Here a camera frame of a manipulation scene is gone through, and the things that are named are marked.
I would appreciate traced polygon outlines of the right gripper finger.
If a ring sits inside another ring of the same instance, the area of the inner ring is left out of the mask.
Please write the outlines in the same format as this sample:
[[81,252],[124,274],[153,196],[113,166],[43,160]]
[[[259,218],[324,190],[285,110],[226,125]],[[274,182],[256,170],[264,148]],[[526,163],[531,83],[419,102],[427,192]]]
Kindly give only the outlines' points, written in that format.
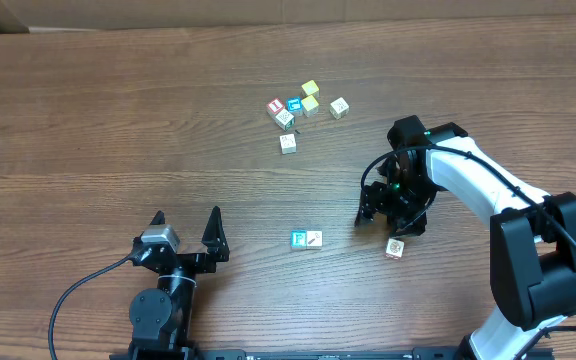
[[405,238],[405,237],[416,237],[420,236],[425,232],[426,222],[425,221],[417,221],[414,223],[409,224],[408,226],[393,230],[390,233],[391,238]]
[[354,220],[354,226],[358,227],[362,225],[367,225],[372,223],[373,221],[374,221],[373,209],[368,204],[361,203],[359,205],[358,212]]

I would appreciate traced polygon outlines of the white block teal side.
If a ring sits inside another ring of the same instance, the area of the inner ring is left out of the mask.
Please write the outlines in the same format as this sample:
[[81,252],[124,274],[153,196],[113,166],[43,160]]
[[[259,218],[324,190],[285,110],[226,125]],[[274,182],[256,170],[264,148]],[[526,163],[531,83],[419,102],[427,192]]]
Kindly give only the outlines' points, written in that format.
[[389,238],[386,248],[385,255],[389,258],[400,259],[403,256],[405,244],[403,241],[396,238]]

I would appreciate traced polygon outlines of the white block hammer picture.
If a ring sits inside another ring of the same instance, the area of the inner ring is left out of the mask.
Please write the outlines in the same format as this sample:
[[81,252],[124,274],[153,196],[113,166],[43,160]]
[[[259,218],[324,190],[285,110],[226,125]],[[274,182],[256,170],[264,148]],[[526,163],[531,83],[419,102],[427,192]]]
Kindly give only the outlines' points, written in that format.
[[306,245],[308,249],[320,249],[323,247],[323,233],[309,230],[306,232]]

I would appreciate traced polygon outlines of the blue letter P block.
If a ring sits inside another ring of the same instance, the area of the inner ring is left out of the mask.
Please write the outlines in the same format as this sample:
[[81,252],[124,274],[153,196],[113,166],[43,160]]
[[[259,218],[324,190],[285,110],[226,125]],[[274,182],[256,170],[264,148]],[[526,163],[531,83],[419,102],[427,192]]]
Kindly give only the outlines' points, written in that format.
[[304,230],[294,230],[291,232],[290,246],[292,250],[305,250],[307,245],[307,232]]

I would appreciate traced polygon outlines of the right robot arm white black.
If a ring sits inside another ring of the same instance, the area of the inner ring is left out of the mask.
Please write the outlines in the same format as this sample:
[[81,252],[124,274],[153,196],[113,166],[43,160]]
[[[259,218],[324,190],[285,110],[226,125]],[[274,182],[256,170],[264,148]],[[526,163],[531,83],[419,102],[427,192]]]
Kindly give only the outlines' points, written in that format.
[[465,204],[489,229],[490,288],[496,306],[455,347],[417,348],[416,359],[550,359],[540,339],[567,332],[576,315],[576,195],[551,195],[495,163],[450,122],[426,128],[417,116],[394,122],[391,151],[368,166],[355,223],[385,216],[390,238],[419,236],[440,191]]

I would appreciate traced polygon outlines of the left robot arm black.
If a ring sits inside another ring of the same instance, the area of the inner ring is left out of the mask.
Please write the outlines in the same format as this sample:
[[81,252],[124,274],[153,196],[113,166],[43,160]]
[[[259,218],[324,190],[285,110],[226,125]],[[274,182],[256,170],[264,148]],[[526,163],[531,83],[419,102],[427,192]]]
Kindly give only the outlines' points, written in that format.
[[157,275],[157,286],[138,293],[129,307],[133,327],[130,359],[199,359],[189,339],[196,277],[214,273],[229,260],[230,250],[219,207],[214,207],[204,230],[203,252],[180,253],[181,240],[159,211],[133,241],[128,259]]

